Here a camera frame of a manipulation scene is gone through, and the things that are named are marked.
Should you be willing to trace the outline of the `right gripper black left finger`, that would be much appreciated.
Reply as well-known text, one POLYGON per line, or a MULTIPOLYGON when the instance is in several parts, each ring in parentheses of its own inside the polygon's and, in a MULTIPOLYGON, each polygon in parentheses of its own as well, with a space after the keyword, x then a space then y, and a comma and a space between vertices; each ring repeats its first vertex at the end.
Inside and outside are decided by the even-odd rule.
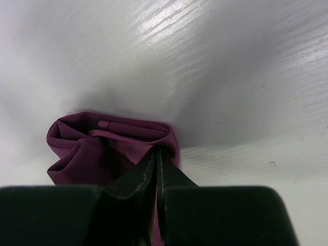
POLYGON ((104 190, 116 199, 153 199, 156 190, 156 153, 150 149, 141 161, 126 174, 110 183, 104 190))

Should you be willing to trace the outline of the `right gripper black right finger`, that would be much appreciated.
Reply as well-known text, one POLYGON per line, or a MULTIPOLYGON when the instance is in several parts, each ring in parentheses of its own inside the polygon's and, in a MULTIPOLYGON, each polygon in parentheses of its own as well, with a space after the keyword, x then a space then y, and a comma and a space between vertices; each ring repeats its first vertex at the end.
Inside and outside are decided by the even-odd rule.
POLYGON ((165 191, 175 187, 198 187, 188 176, 174 164, 166 148, 157 151, 157 190, 165 191))

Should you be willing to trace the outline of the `purple cloth napkin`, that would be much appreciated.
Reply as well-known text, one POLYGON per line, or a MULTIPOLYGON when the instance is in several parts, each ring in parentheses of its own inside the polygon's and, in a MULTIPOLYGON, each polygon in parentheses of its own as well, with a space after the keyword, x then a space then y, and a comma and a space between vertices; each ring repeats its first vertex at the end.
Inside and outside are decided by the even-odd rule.
POLYGON ((69 245, 163 245, 163 191, 153 199, 116 199, 109 186, 154 149, 166 148, 179 167, 179 148, 169 124, 81 112, 59 118, 47 133, 58 161, 47 171, 56 200, 65 201, 62 231, 69 245))

